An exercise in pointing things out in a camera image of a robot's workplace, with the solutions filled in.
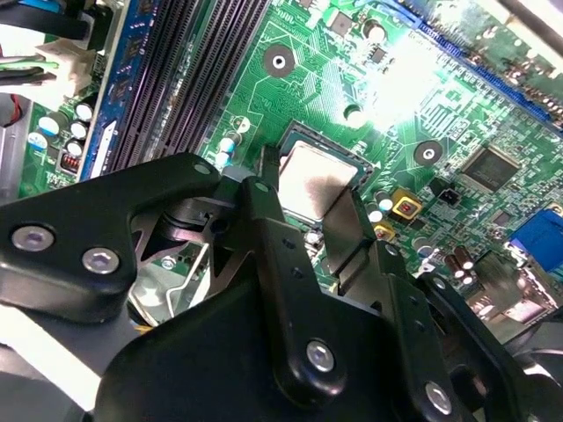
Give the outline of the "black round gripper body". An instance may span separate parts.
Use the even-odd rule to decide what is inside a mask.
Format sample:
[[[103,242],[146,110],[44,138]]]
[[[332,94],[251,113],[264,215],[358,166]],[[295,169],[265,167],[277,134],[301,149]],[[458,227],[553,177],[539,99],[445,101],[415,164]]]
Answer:
[[[400,421],[422,383],[399,320],[425,309],[392,280],[363,308],[313,278],[243,280],[129,343],[106,370],[97,421]]]

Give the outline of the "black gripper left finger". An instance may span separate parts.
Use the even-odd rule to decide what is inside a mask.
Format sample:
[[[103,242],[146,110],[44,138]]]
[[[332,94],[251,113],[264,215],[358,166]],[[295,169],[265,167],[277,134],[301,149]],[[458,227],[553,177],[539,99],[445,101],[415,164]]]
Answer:
[[[299,232],[273,186],[234,181],[182,153],[1,209],[1,301],[74,323],[102,323],[126,301],[147,258],[190,240],[221,249],[212,280],[260,286],[273,377],[292,399],[330,399],[347,370]]]

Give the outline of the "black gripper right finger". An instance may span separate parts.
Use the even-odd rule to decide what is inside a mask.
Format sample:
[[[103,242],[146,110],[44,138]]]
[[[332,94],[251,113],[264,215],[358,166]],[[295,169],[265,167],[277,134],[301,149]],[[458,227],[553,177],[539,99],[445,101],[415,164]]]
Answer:
[[[357,192],[323,220],[339,295],[378,310],[391,333],[402,409],[419,421],[539,421],[541,379],[526,375],[442,278],[415,279],[398,248],[377,238]]]

